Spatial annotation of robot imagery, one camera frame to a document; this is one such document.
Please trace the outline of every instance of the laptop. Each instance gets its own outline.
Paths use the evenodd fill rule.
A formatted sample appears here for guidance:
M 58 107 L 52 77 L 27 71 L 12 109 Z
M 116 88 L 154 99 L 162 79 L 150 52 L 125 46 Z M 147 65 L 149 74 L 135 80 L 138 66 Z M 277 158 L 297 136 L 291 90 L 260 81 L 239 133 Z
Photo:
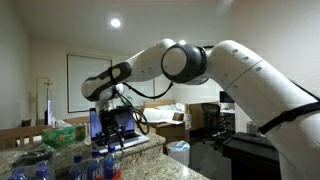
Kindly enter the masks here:
M 114 115 L 118 125 L 122 125 L 123 128 L 117 129 L 119 134 L 121 131 L 125 131 L 125 137 L 123 138 L 123 148 L 131 147 L 137 144 L 148 142 L 149 137 L 135 132 L 135 120 L 129 110 L 120 110 Z M 101 143 L 104 142 L 106 136 L 102 132 L 102 125 L 99 115 L 95 108 L 90 108 L 90 137 L 91 144 L 95 149 L 98 149 L 100 154 L 108 153 L 107 145 Z M 115 146 L 116 150 L 122 149 L 119 140 L 115 134 L 110 135 L 110 143 Z

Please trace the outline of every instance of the lamp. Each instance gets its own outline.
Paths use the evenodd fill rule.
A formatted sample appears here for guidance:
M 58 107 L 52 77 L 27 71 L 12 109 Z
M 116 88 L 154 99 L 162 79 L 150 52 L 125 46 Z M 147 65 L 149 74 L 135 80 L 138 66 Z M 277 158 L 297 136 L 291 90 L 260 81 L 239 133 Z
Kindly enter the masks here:
M 48 77 L 36 77 L 36 120 L 39 119 L 39 81 L 41 79 L 45 79 L 47 80 L 46 83 L 44 83 L 45 85 L 47 85 L 47 87 L 51 86 L 53 83 L 50 82 L 50 79 Z

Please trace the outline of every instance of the cardboard box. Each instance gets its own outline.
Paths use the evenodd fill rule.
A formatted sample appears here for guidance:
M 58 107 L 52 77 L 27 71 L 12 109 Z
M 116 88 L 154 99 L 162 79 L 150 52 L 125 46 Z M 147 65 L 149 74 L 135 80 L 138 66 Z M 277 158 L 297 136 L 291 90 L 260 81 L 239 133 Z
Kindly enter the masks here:
M 45 129 L 42 132 L 43 142 L 49 146 L 58 146 L 85 138 L 85 126 L 73 125 L 65 128 Z

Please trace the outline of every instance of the computer monitor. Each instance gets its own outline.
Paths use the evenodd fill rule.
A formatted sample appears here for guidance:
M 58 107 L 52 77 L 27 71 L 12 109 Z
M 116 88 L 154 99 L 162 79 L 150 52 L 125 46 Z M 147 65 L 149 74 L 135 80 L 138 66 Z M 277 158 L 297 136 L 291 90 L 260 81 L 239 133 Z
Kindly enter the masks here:
M 112 116 L 117 121 L 118 125 L 123 125 L 125 127 L 126 134 L 134 133 L 134 123 L 135 120 L 131 115 L 129 110 L 115 110 L 112 113 Z M 95 108 L 90 109 L 90 135 L 91 140 L 96 140 L 96 133 L 102 132 L 102 125 L 99 118 L 99 115 L 96 112 Z
M 220 103 L 234 103 L 234 100 L 225 91 L 220 91 Z

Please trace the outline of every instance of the granite countertop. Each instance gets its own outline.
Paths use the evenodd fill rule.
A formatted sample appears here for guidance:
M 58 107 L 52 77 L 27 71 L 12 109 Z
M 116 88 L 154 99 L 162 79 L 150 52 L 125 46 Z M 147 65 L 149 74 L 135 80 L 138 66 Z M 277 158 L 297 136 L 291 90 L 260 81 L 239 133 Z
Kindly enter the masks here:
M 207 179 L 163 154 L 165 138 L 154 133 L 149 133 L 147 136 L 150 137 L 149 142 L 116 152 L 121 157 L 121 179 Z M 25 146 L 0 152 L 0 174 L 10 173 L 13 156 L 21 155 L 31 149 L 32 147 Z M 73 156 L 82 154 L 84 159 L 88 160 L 93 149 L 83 142 L 74 142 L 56 147 L 55 150 L 57 152 L 53 163 L 55 175 L 57 179 L 67 179 L 67 173 L 73 164 Z
M 117 151 L 120 157 L 130 156 L 138 152 L 143 152 L 153 147 L 162 146 L 165 143 L 165 138 L 158 136 L 154 133 L 149 133 L 146 136 L 150 138 L 150 141 L 128 147 Z M 0 174 L 3 174 L 12 169 L 11 163 L 15 160 L 16 156 L 20 156 L 26 151 L 32 150 L 36 146 L 26 145 L 23 148 L 12 148 L 0 152 Z M 56 151 L 56 158 L 53 166 L 55 167 L 56 176 L 63 176 L 67 173 L 69 168 L 73 165 L 73 156 L 76 154 L 82 154 L 83 159 L 91 158 L 92 146 L 85 145 L 84 142 L 73 142 L 57 146 L 54 148 Z
M 145 163 L 123 170 L 121 180 L 209 180 L 171 157 L 160 154 Z

